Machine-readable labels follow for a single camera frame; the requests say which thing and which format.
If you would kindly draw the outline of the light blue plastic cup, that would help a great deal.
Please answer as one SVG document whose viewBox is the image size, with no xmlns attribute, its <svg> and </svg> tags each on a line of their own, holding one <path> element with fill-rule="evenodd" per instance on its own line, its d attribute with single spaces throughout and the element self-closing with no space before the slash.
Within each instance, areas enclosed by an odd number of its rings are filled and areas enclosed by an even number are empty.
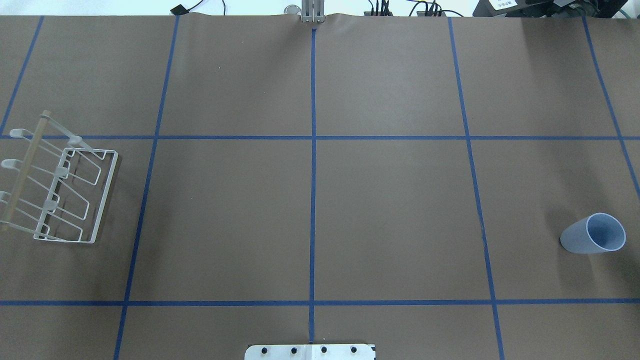
<svg viewBox="0 0 640 360">
<path fill-rule="evenodd" d="M 570 253 L 594 255 L 619 251 L 627 240 L 626 230 L 614 216 L 598 212 L 565 228 L 561 246 Z"/>
</svg>

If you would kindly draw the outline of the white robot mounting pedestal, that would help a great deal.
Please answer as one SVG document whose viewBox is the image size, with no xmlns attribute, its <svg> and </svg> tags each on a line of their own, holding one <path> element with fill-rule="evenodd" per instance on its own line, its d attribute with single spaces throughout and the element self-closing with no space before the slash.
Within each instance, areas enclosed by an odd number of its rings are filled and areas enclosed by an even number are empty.
<svg viewBox="0 0 640 360">
<path fill-rule="evenodd" d="M 373 344 L 256 344 L 249 346 L 245 360 L 375 360 Z"/>
</svg>

